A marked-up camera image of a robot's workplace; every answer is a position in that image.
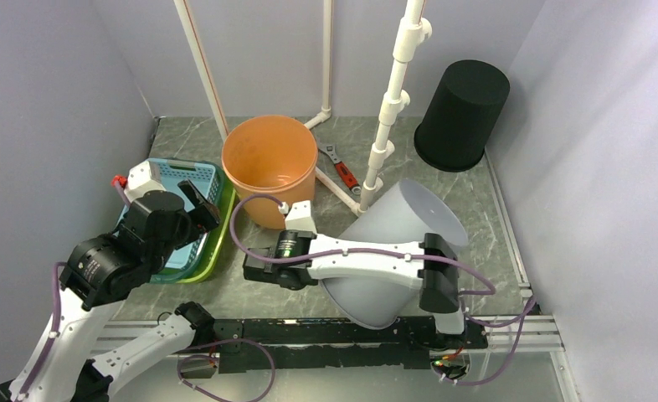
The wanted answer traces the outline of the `grey plastic bucket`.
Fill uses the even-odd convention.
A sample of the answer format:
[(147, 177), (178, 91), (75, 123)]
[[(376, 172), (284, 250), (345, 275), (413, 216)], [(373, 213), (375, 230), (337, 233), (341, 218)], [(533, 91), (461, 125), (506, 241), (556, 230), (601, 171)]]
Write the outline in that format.
[[(338, 238), (377, 248), (422, 241), (427, 233), (440, 235), (454, 252), (468, 245), (463, 225), (444, 201), (422, 184), (402, 179)], [(419, 293), (369, 278), (326, 279), (321, 286), (342, 313), (372, 330), (391, 325)]]

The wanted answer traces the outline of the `blue plastic basket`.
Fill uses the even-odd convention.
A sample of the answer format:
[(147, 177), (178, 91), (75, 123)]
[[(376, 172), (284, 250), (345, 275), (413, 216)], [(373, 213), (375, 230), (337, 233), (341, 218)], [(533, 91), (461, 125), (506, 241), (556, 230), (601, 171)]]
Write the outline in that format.
[[(215, 205), (219, 205), (224, 189), (224, 176), (220, 167), (211, 162), (189, 162), (178, 159), (150, 157), (146, 161), (155, 162), (159, 167), (162, 185), (165, 190), (184, 198), (178, 184), (190, 180), (200, 193)], [(203, 249), (208, 243), (208, 235), (200, 236), (195, 242), (172, 252), (162, 271), (152, 276), (152, 284), (178, 283), (189, 279), (201, 264)]]

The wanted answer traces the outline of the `black plastic bucket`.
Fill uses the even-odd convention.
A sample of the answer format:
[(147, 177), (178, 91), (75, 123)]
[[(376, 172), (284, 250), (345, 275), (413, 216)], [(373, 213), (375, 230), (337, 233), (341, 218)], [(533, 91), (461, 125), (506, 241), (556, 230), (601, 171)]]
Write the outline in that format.
[(510, 89), (507, 76), (484, 61), (450, 64), (415, 129), (417, 154), (443, 172), (472, 169), (483, 158)]

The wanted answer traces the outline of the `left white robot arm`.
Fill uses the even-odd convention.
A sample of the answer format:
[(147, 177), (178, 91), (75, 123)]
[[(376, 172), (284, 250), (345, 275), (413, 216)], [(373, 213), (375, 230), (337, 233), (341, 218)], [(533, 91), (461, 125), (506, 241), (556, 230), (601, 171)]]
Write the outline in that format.
[(188, 301), (121, 348), (92, 355), (130, 293), (159, 273), (173, 251), (220, 223), (218, 207), (188, 180), (177, 192), (149, 180), (138, 195), (128, 178), (112, 184), (126, 213), (112, 231), (76, 245), (67, 261), (55, 264), (51, 318), (22, 372), (0, 384), (0, 401), (107, 401), (167, 355), (213, 344), (213, 316)]

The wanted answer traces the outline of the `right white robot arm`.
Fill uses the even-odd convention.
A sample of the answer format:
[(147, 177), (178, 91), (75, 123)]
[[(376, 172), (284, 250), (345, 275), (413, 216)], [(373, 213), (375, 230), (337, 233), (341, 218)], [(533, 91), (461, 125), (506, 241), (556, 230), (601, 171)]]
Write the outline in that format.
[(407, 243), (341, 240), (286, 229), (269, 248), (247, 250), (246, 280), (299, 291), (321, 286), (337, 308), (361, 327), (392, 325), (412, 299), (434, 318), (440, 344), (454, 348), (468, 334), (460, 309), (457, 261), (439, 235)]

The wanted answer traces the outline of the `green plastic tray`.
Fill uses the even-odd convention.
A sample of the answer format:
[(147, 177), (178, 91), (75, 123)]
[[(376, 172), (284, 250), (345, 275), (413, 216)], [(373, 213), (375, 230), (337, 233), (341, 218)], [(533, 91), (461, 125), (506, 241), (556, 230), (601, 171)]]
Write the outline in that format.
[(218, 228), (207, 233), (208, 243), (203, 249), (201, 264), (197, 268), (197, 271), (192, 274), (192, 277), (178, 283), (169, 284), (194, 284), (207, 280), (211, 276), (213, 268), (219, 258), (224, 238), (228, 233), (229, 217), (235, 197), (235, 191), (233, 185), (230, 184), (227, 179), (224, 170), (219, 165), (217, 166), (221, 169), (222, 175), (224, 176), (224, 189), (219, 205), (216, 205), (220, 212), (220, 224)]

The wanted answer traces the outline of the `orange plastic bucket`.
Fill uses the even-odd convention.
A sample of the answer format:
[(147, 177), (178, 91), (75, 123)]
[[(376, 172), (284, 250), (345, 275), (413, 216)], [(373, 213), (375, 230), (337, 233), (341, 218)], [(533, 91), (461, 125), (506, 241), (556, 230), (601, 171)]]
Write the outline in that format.
[(302, 122), (267, 115), (228, 134), (221, 162), (241, 200), (262, 193), (294, 204), (314, 199), (318, 157), (316, 140)]

